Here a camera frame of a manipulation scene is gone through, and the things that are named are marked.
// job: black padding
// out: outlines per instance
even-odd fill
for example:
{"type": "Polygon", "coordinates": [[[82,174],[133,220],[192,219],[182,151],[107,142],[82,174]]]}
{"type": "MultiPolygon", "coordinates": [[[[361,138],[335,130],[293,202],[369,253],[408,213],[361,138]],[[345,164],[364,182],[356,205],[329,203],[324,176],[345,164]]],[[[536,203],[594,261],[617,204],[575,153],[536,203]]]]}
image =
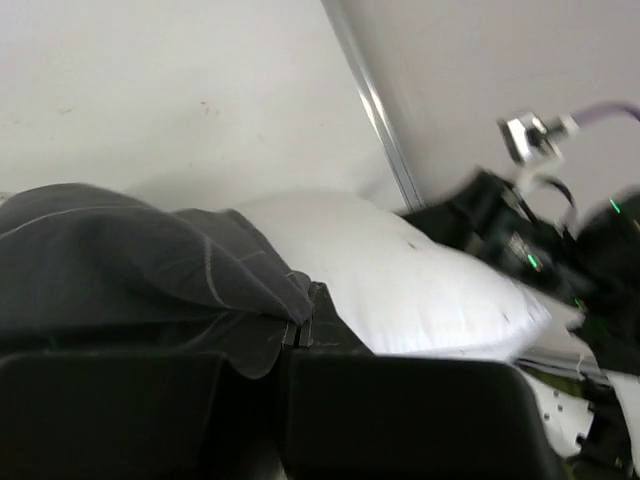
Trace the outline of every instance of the black padding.
{"type": "Polygon", "coordinates": [[[194,467],[223,364],[219,355],[5,358],[1,476],[146,479],[194,467]]]}
{"type": "Polygon", "coordinates": [[[296,480],[564,478],[533,393],[509,366],[300,352],[288,382],[284,451],[296,480]]]}

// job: green led light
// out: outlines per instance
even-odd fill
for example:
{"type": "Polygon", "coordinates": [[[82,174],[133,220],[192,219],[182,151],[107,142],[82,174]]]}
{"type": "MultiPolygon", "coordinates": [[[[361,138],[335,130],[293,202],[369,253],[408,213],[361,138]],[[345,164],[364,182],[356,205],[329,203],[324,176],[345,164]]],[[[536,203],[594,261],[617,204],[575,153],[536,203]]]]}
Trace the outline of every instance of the green led light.
{"type": "Polygon", "coordinates": [[[527,255],[527,258],[529,259],[529,263],[533,268],[538,268],[538,262],[536,262],[536,259],[533,258],[533,255],[527,255]]]}
{"type": "Polygon", "coordinates": [[[611,206],[616,211],[616,213],[620,213],[620,207],[618,206],[618,204],[614,202],[611,198],[609,199],[609,202],[611,202],[611,206]]]}

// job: white cloth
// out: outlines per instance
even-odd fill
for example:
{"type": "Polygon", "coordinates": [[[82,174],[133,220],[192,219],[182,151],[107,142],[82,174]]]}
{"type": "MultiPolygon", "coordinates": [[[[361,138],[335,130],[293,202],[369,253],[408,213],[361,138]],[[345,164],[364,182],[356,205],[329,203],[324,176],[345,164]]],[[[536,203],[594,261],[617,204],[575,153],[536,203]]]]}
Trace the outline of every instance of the white cloth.
{"type": "Polygon", "coordinates": [[[510,279],[352,194],[292,192],[235,208],[291,268],[328,285],[376,354],[510,360],[551,320],[510,279]]]}

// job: pillow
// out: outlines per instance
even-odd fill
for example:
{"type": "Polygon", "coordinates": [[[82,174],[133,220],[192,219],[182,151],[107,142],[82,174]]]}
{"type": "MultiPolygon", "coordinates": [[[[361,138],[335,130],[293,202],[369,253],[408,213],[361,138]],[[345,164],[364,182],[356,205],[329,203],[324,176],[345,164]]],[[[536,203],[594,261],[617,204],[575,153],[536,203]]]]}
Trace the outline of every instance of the pillow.
{"type": "Polygon", "coordinates": [[[236,210],[292,269],[327,284],[376,354],[508,360],[550,321],[509,278],[350,193],[291,192],[236,210]]]}

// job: metal edge trim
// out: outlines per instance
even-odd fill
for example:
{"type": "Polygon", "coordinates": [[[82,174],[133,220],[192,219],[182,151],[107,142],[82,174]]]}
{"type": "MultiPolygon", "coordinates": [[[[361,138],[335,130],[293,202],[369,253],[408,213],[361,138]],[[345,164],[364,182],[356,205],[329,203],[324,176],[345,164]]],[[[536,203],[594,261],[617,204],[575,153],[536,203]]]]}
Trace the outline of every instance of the metal edge trim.
{"type": "Polygon", "coordinates": [[[329,22],[356,81],[358,93],[369,121],[373,126],[402,198],[411,212],[424,208],[424,201],[400,148],[397,135],[378,96],[371,72],[356,40],[341,0],[321,0],[329,22]]]}

